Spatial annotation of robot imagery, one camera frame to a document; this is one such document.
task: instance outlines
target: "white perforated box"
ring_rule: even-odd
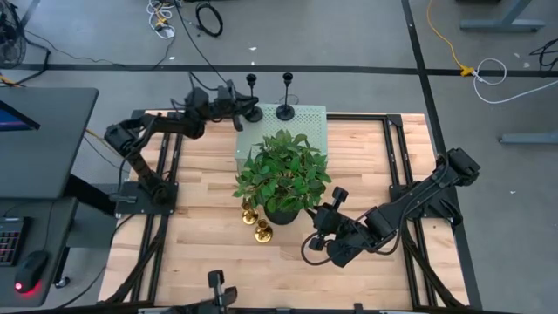
[[[259,153],[254,144],[262,143],[263,136],[276,135],[279,130],[289,130],[292,136],[306,134],[311,147],[319,149],[322,154],[328,153],[328,130],[325,106],[294,105],[295,117],[289,121],[281,121],[276,117],[279,105],[258,104],[262,109],[263,118],[256,123],[248,122],[241,116],[244,126],[236,135],[236,166],[241,172],[248,158],[250,148],[252,156]]]

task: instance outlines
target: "potted plant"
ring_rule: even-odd
[[[331,182],[325,173],[326,156],[310,147],[306,135],[292,137],[280,130],[276,136],[264,136],[255,144],[240,175],[233,196],[242,197],[252,208],[262,205],[265,215],[275,224],[293,222],[298,212],[320,202],[324,182]]]

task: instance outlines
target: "gray floor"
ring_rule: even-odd
[[[24,12],[30,2],[22,1]],[[528,53],[554,39],[558,31],[553,0],[533,2],[522,15],[542,18],[548,27],[532,34],[478,34],[459,30],[461,18],[497,17],[499,6],[465,5],[435,0],[434,23],[456,46],[466,65],[499,58],[508,68],[538,69]],[[425,20],[426,0],[411,0],[418,36],[428,68],[455,68],[443,42]],[[399,1],[387,0],[228,0],[214,2],[225,20],[225,32],[214,39],[195,38],[217,65],[364,65],[416,66]],[[193,16],[192,5],[185,10]],[[175,17],[177,40],[166,64],[202,65]],[[145,5],[136,0],[98,2],[41,1],[27,29],[75,56],[107,58],[126,64],[154,64],[166,42],[146,25]],[[41,55],[30,48],[25,63]],[[53,52],[52,63],[88,64]],[[4,72],[17,79],[27,72]],[[223,73],[244,89],[245,72]],[[281,73],[258,73],[255,93],[265,102],[282,96]],[[210,72],[200,73],[208,85],[219,84]],[[558,211],[555,147],[503,147],[498,137],[511,132],[547,132],[558,127],[557,89],[501,106],[481,102],[470,78],[430,77],[446,145],[463,147],[482,166],[481,177],[459,189],[473,265],[482,303],[487,310],[549,313],[558,307]],[[484,88],[488,99],[503,99],[551,82],[542,78],[510,78],[504,85]],[[125,119],[132,109],[169,107],[169,98],[189,90],[182,72],[47,72],[30,86],[90,86],[100,90],[90,128],[102,133]],[[290,89],[302,104],[325,105],[336,112],[425,113],[419,78],[405,75],[295,73]],[[87,145],[79,151],[73,172],[91,182],[113,183],[115,169]],[[103,228],[113,228],[105,222]],[[102,268],[108,249],[95,258],[88,249],[72,252],[67,273],[76,274],[71,287],[49,295],[45,307],[61,304],[83,289]],[[96,301],[99,283],[76,304]]]

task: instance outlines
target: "wooden tabletop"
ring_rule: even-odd
[[[432,143],[423,114],[402,114],[412,173],[422,180],[435,167]],[[397,136],[392,136],[398,154]],[[155,168],[162,135],[153,136],[143,155]],[[177,181],[180,184],[177,210],[168,226],[156,298],[157,305],[189,304],[211,297],[207,273],[223,270],[225,286],[238,288],[234,307],[351,309],[411,309],[402,247],[391,256],[361,253],[344,268],[328,263],[309,266],[300,256],[304,238],[315,230],[311,219],[300,213],[287,226],[273,225],[271,242],[260,244],[253,236],[255,226],[241,219],[241,200],[235,191],[236,133],[232,123],[209,123],[199,140],[185,140]],[[384,131],[376,121],[328,121],[328,185],[324,201],[331,201],[335,186],[349,191],[340,211],[353,218],[373,206],[389,201],[391,184]],[[167,168],[170,167],[169,147]],[[398,160],[400,180],[405,182]],[[126,279],[138,258],[145,216],[131,219],[112,243],[99,300],[106,299]],[[155,221],[153,233],[159,225]],[[467,304],[451,226],[443,219],[423,219],[430,262],[447,288]],[[307,249],[311,260],[322,260],[324,252]],[[421,300],[425,286],[418,266]],[[146,297],[144,276],[141,296]]]

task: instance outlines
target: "black candlestick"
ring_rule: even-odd
[[[282,79],[285,82],[285,103],[277,107],[276,116],[279,120],[289,121],[295,116],[295,108],[287,104],[287,98],[289,97],[289,85],[293,80],[293,74],[286,72],[282,75]]]
[[[250,86],[250,98],[254,97],[254,85],[256,80],[257,77],[253,73],[246,76],[246,81],[248,82],[248,86]],[[244,114],[244,118],[246,118],[248,122],[258,122],[263,118],[262,109],[258,106],[254,106],[249,113]]]
[[[246,81],[248,82],[248,86],[250,86],[250,96],[252,98],[254,97],[254,85],[256,80],[257,77],[255,76],[254,73],[250,73],[249,75],[246,76]]]

